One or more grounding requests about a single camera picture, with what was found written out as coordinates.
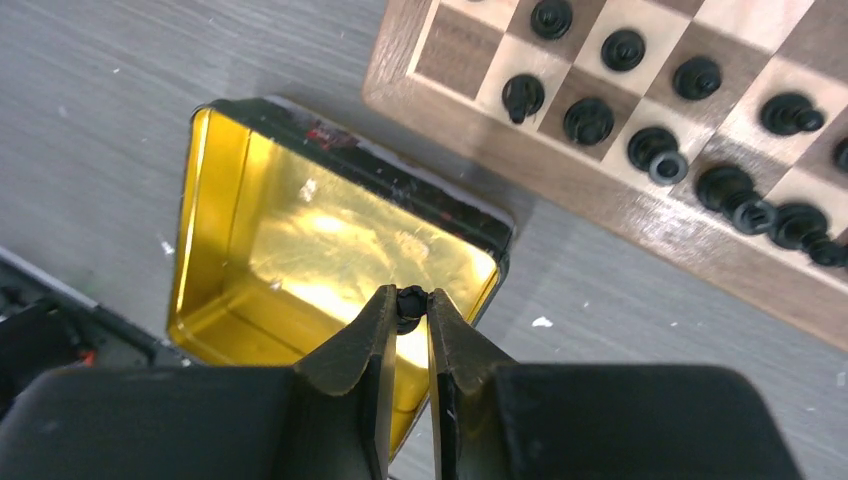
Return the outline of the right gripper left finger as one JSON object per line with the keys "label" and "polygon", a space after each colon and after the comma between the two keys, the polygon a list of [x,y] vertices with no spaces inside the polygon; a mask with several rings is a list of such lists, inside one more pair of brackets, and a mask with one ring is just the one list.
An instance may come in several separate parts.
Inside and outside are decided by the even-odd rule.
{"label": "right gripper left finger", "polygon": [[397,289],[290,366],[62,368],[1,424],[5,479],[384,479]]}

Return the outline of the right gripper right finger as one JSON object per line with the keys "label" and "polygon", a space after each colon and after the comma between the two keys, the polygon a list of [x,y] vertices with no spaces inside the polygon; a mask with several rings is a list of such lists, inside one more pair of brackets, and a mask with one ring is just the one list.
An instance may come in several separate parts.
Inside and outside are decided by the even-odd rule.
{"label": "right gripper right finger", "polygon": [[724,367],[520,363],[442,290],[427,306],[440,479],[798,479],[754,386]]}

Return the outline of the black rook chess piece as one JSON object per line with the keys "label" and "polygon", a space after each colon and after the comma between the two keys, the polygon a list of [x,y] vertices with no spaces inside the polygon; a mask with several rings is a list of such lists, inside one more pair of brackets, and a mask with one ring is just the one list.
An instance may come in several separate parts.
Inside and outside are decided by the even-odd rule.
{"label": "black rook chess piece", "polygon": [[411,285],[397,293],[397,334],[413,332],[427,313],[429,293],[419,285]]}

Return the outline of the gold metal tray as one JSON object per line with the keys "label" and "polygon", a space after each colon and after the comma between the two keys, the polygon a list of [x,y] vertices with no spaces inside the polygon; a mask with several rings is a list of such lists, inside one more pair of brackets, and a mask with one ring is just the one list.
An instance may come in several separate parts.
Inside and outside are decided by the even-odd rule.
{"label": "gold metal tray", "polygon": [[504,210],[282,97],[220,99],[190,120],[169,338],[215,371],[209,418],[259,402],[243,366],[288,366],[393,284],[479,321],[503,283]]}

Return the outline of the wooden chess board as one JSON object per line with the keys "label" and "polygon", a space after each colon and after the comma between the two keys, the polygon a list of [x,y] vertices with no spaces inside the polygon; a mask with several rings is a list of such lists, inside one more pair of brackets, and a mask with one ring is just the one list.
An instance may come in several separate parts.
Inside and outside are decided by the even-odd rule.
{"label": "wooden chess board", "polygon": [[[556,202],[823,340],[847,344],[847,265],[822,267],[744,235],[695,192],[702,172],[735,165],[776,209],[815,205],[847,247],[847,174],[832,150],[847,137],[847,5],[843,1],[569,1],[570,30],[539,38],[539,1],[390,1],[363,97],[372,109]],[[638,31],[646,54],[633,70],[601,61],[605,39]],[[722,86],[699,101],[672,77],[695,56],[713,59]],[[504,84],[538,78],[541,109],[513,124]],[[800,93],[824,113],[812,133],[777,136],[759,122],[767,100]],[[613,111],[610,135],[571,141],[566,111],[596,97]],[[627,143],[652,126],[670,130],[689,163],[676,185],[634,168]]]}

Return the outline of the black pawn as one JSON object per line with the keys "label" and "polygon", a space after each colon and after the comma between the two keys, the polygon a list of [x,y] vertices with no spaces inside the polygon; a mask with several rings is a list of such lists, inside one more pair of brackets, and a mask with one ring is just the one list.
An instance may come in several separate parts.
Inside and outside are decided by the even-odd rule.
{"label": "black pawn", "polygon": [[848,138],[839,140],[832,150],[832,165],[842,173],[848,173]]}
{"label": "black pawn", "polygon": [[800,93],[786,92],[773,96],[759,112],[760,125],[777,136],[812,133],[825,125],[824,113]]}
{"label": "black pawn", "polygon": [[531,30],[541,39],[557,40],[571,28],[573,9],[567,0],[541,0],[530,14]]}
{"label": "black pawn", "polygon": [[683,62],[672,77],[672,88],[681,98],[703,100],[722,86],[720,66],[710,57],[695,56]]}
{"label": "black pawn", "polygon": [[603,42],[600,55],[602,63],[614,72],[627,72],[636,68],[646,54],[646,42],[636,30],[619,29]]}

